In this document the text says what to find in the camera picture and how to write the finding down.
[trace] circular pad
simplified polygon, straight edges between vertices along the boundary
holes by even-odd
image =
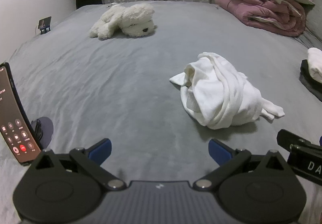
[[[91,213],[100,200],[97,182],[75,172],[56,175],[44,172],[41,176],[22,179],[13,193],[13,203],[19,214],[36,223],[78,220]]]
[[[218,191],[223,208],[245,223],[290,223],[306,203],[303,187],[295,176],[258,176],[255,172],[234,175]]]

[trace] phone stand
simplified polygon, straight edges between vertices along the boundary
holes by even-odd
[[[43,149],[47,148],[54,134],[54,124],[48,117],[41,117],[31,121],[31,126],[35,132],[35,138],[41,144]]]
[[[50,31],[50,25],[49,26],[46,26],[46,27],[44,27],[44,28],[40,28],[40,34],[44,34],[44,33],[47,33],[48,31],[47,31],[47,29],[49,29],[49,31]]]

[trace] phone screen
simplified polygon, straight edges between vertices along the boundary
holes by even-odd
[[[41,150],[20,111],[11,82],[7,67],[0,66],[0,132],[17,161],[23,164],[33,161]]]

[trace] red call end button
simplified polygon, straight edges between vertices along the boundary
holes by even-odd
[[[20,145],[19,148],[22,150],[22,151],[26,151],[26,147],[24,145]]]

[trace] metal screw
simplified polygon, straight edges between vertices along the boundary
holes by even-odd
[[[124,182],[121,180],[111,180],[107,185],[112,189],[118,189],[124,185]]]
[[[212,185],[212,182],[210,180],[198,180],[196,182],[196,185],[200,188],[209,188]]]

